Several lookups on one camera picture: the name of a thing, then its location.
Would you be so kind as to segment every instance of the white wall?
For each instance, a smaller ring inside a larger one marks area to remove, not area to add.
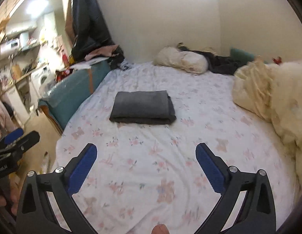
[[[217,0],[98,0],[115,43],[135,62],[151,61],[166,45],[220,51]]]
[[[222,54],[230,47],[265,60],[302,59],[302,24],[287,0],[218,0]]]

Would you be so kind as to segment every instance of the ceiling light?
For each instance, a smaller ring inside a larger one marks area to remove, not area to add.
[[[47,0],[34,0],[27,7],[26,13],[32,15],[32,18],[37,18],[48,4]]]

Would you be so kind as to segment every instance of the washing machine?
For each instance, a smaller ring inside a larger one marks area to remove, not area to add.
[[[51,71],[48,65],[42,66],[41,68],[39,68],[38,70],[36,70],[31,74],[32,83],[38,95],[39,95],[40,86],[44,83],[44,81],[47,79],[48,75],[50,74]]]

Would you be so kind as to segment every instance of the orange strap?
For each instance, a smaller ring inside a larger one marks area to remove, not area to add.
[[[88,74],[89,74],[89,90],[90,90],[90,93],[92,94],[94,92],[94,84],[93,84],[93,81],[92,81],[91,69],[88,69]]]

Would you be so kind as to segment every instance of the folded gray cloth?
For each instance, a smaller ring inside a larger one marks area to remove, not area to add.
[[[167,91],[118,92],[110,121],[150,125],[171,124],[176,120]]]

